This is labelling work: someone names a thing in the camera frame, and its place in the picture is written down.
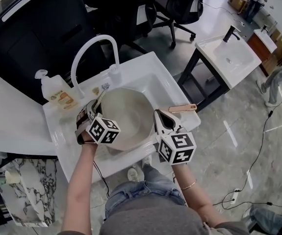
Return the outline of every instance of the gray shirt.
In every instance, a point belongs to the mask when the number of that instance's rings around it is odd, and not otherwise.
[[[227,222],[215,227],[232,235],[248,235],[241,222]],[[142,196],[118,206],[103,223],[100,235],[209,235],[199,215],[163,196]],[[61,232],[59,235],[80,235]]]

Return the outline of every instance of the marble floor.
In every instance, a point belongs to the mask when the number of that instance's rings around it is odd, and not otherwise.
[[[225,7],[227,0],[205,0],[213,7]],[[205,5],[201,19],[187,27],[197,33],[196,41],[205,38],[224,35],[231,24],[240,27],[235,20],[241,20],[237,15],[231,15],[223,9],[214,9]],[[250,36],[254,25],[242,28],[242,35]],[[137,42],[148,51],[155,51],[169,72],[175,76],[181,73],[195,47],[189,41],[189,34],[176,30],[177,46],[169,49],[171,35],[169,28],[154,29],[146,38]],[[121,61],[138,56],[134,50],[124,48],[120,52]],[[199,183],[205,188],[213,203],[220,202],[223,197],[235,188],[242,188],[246,173],[258,155],[261,146],[263,126],[269,110],[264,106],[267,94],[262,95],[255,84],[256,79],[264,79],[261,70],[257,68],[234,89],[218,98],[212,104],[199,112],[201,125],[193,130],[197,143],[197,151],[189,166]],[[279,102],[282,101],[282,84],[279,87]],[[153,166],[162,174],[172,179],[172,169],[166,163],[160,163],[158,156],[153,156]],[[282,206],[282,104],[274,111],[267,121],[264,132],[264,143],[260,157],[251,170],[253,188],[247,184],[239,193],[237,204],[244,201],[272,202]],[[127,169],[106,178],[110,190],[127,180]],[[93,234],[99,233],[104,218],[106,203],[106,188],[99,181],[93,185],[91,194],[91,223]],[[216,206],[230,220],[240,220],[243,212],[250,206],[244,204],[226,211],[220,205]],[[278,213],[282,208],[266,206]],[[61,228],[61,220],[48,228],[35,228],[39,235],[56,234]],[[32,228],[14,227],[8,224],[0,234],[36,234]]]

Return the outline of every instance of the small white sink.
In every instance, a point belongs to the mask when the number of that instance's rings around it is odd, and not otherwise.
[[[223,38],[224,35],[209,38],[195,46],[232,89],[259,66],[261,60],[240,36],[237,40],[232,35],[227,43]]]
[[[80,88],[84,91],[85,98],[80,101],[77,109],[73,109],[68,114],[62,115],[55,106],[49,103],[43,106],[51,139],[68,181],[81,152],[81,146],[78,145],[75,137],[76,116],[82,106],[97,98],[92,92],[94,88],[98,87],[101,93],[101,86],[108,83],[110,84],[109,90],[119,87],[134,89],[143,93],[153,109],[189,104],[180,87],[154,52],[129,60],[121,64],[120,68],[122,81],[119,84],[109,76],[109,69],[82,82]],[[188,131],[201,123],[196,112],[180,113],[177,116]],[[99,145],[95,162],[104,177],[110,176],[155,152],[156,149],[153,145],[156,143],[155,137],[156,134],[152,130],[151,135],[139,147],[128,151],[115,151],[104,145]],[[98,180],[100,177],[94,170],[93,182]]]

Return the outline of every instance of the black metal sink stand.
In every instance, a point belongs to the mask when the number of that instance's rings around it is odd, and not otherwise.
[[[220,84],[220,86],[209,95],[207,95],[205,90],[202,88],[202,86],[199,84],[199,82],[191,73],[200,59],[203,61],[203,63],[206,65],[206,67],[209,69],[209,71],[212,73],[212,75],[216,78],[216,80]],[[178,85],[180,86],[186,97],[189,99],[189,101],[191,103],[195,103],[192,97],[189,95],[189,93],[186,91],[186,89],[183,86],[187,79],[193,80],[194,84],[196,85],[196,87],[204,97],[204,100],[197,104],[198,106],[197,112],[205,108],[207,105],[215,101],[217,98],[225,94],[227,91],[229,91],[228,85],[224,82],[224,80],[218,74],[215,68],[209,63],[209,61],[203,56],[203,54],[201,54],[201,52],[197,48],[195,49],[189,63],[185,67],[185,70],[178,81]]]

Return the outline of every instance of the black faucet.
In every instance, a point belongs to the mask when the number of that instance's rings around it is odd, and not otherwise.
[[[237,31],[239,31],[239,32],[241,32],[239,29],[237,29],[236,27],[234,27],[234,26],[230,26],[230,29],[228,30],[228,32],[227,32],[227,34],[225,35],[225,37],[223,38],[223,41],[224,42],[228,42],[228,40],[229,40],[229,38],[231,37],[231,35],[233,35],[233,36],[235,36],[236,38],[237,38],[237,40],[240,40],[240,38],[236,35],[236,34],[234,34],[234,30],[237,30]]]

